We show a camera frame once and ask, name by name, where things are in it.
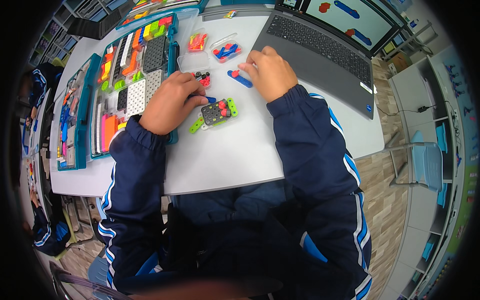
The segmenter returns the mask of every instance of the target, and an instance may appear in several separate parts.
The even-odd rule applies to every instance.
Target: laptop
[[[300,79],[373,120],[371,59],[400,31],[378,1],[276,0],[252,49],[273,47]]]
[[[133,1],[121,5],[99,22],[75,18],[67,30],[67,34],[73,36],[89,37],[96,40],[103,39],[120,20],[135,6]]]

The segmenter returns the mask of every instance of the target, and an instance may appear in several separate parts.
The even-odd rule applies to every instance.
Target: laptop screen
[[[368,51],[397,26],[367,0],[283,0],[281,6],[335,28]]]

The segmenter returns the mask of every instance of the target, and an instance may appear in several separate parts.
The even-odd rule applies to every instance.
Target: white perforated plate
[[[163,71],[157,70],[147,74],[147,88],[145,92],[145,106],[152,98],[155,91],[162,84]]]
[[[145,110],[145,81],[142,79],[128,86],[127,118]]]

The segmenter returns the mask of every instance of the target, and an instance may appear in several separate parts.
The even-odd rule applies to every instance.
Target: hand
[[[32,188],[30,188],[30,200],[33,202],[33,204],[35,204],[35,207],[39,207],[40,206],[40,202],[38,201],[38,199],[36,198],[36,193]]]
[[[190,94],[200,96],[186,101]],[[192,74],[176,71],[162,82],[138,123],[152,133],[165,135],[177,128],[196,106],[208,103],[203,96],[205,88]]]
[[[30,117],[32,118],[32,120],[35,119],[36,111],[37,111],[36,107],[32,108],[32,113],[30,114]]]
[[[299,83],[288,62],[270,46],[265,46],[262,52],[252,50],[247,61],[239,64],[239,68],[248,73],[253,86],[268,103],[280,98]]]

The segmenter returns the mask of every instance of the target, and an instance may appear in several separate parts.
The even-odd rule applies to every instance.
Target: wooden floor
[[[403,129],[396,101],[387,79],[391,77],[385,62],[374,58],[373,77],[378,93],[375,95],[377,107],[386,112],[379,111],[384,140],[387,143],[395,132],[400,132],[400,137],[395,144],[404,144]],[[394,153],[396,165],[399,168],[407,159],[405,150]],[[368,296],[369,300],[378,298],[383,285],[395,260],[407,209],[407,189],[390,188],[389,183],[394,178],[392,160],[389,153],[375,154],[368,158],[356,160],[361,177],[361,188],[365,191],[363,210],[372,237],[372,259],[370,273],[373,277],[372,287]],[[89,201],[95,204],[94,198]],[[86,212],[77,201],[80,218],[86,220]],[[92,216],[99,219],[97,208],[91,209]],[[85,230],[87,237],[91,231]],[[60,259],[63,268],[73,275],[87,277],[87,270],[95,256],[102,250],[103,244],[94,241],[78,246],[79,249],[70,249]]]

